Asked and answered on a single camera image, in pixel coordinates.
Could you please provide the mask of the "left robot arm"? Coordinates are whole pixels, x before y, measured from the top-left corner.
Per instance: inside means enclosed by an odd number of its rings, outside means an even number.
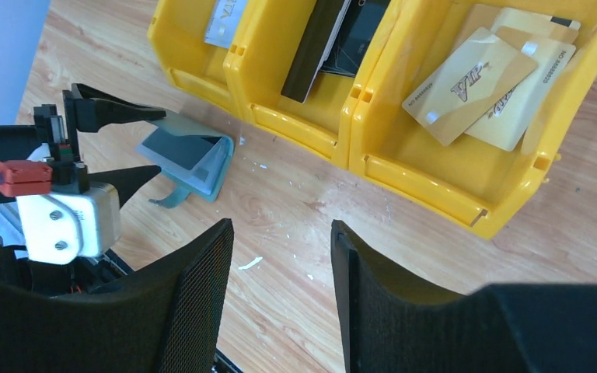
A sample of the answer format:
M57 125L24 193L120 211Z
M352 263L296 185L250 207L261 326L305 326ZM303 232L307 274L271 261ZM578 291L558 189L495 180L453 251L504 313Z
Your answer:
M98 133L109 124L161 120L166 110L80 83L62 97L63 115L54 104L43 104L34 107L32 125L0 125L0 204L33 191L81 194L94 182L113 186L124 206L161 169L138 166L90 173L82 163L78 134Z

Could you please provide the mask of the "green card holder wallet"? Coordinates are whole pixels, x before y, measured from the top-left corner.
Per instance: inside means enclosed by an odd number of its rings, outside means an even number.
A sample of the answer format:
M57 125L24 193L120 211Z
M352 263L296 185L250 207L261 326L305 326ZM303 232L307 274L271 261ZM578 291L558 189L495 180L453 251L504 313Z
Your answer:
M150 202L172 209L191 194L215 201L235 151L233 138L171 110L149 123L156 129L137 146L137 151L159 166L161 174L175 186L167 197Z

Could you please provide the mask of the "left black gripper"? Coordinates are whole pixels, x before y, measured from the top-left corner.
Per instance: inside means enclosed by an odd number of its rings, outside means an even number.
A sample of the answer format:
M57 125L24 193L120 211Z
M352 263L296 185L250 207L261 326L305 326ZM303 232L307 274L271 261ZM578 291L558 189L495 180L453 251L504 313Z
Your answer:
M37 137L50 151L43 160L52 168L52 190L86 193L90 189L89 181L107 183L117 190L122 208L140 188L161 173L161 168L146 165L88 175L88 167L80 158L77 132L97 133L109 124L161 120L166 117L166 111L131 103L82 83L73 83L62 95L65 120L54 104L33 108Z

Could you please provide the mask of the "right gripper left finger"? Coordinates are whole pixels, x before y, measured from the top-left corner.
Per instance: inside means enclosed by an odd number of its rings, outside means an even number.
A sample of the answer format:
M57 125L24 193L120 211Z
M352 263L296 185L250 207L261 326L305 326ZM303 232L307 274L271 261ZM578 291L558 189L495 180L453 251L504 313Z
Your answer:
M0 372L232 372L217 340L234 228L122 277L44 266L0 246Z

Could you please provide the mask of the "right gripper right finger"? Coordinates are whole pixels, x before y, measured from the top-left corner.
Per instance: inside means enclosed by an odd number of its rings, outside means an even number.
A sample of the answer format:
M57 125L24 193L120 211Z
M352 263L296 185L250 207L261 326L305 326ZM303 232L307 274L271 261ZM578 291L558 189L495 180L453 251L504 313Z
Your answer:
M597 372L597 284L433 284L331 225L349 372Z

